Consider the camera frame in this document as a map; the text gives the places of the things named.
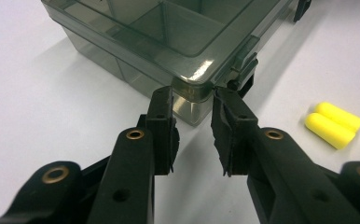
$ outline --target plastic storage box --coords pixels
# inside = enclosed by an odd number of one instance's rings
[[[79,52],[146,96],[172,86],[173,112],[198,125],[214,86],[252,86],[258,46],[293,0],[42,2]]]

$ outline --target white table surface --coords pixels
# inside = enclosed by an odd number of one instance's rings
[[[338,172],[360,161],[360,132],[336,150],[303,125],[328,101],[360,117],[360,0],[313,0],[258,53],[244,101],[261,127],[290,133],[311,159]],[[40,1],[0,1],[0,216],[23,183],[52,161],[85,168],[111,154],[149,99],[79,54]],[[245,176],[222,176],[211,115],[178,120],[174,174],[156,178],[156,223],[258,223]]]

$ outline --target transparent plastic box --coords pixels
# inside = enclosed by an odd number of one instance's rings
[[[256,53],[293,0],[42,0],[75,48],[151,97],[172,86],[173,112],[198,125],[214,86],[246,93]]]

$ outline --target yellow foam earplug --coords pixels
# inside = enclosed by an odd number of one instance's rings
[[[359,117],[347,111],[344,111],[330,103],[320,103],[315,107],[314,111],[325,116],[328,119],[333,120],[340,126],[347,128],[354,133],[357,133],[357,131],[360,129]]]
[[[318,113],[310,114],[305,125],[336,149],[346,147],[355,136],[355,132]]]

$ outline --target gray translucent container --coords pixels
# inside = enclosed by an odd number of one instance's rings
[[[42,0],[76,49],[151,97],[172,86],[173,112],[198,125],[214,86],[247,91],[256,53],[293,0]]]

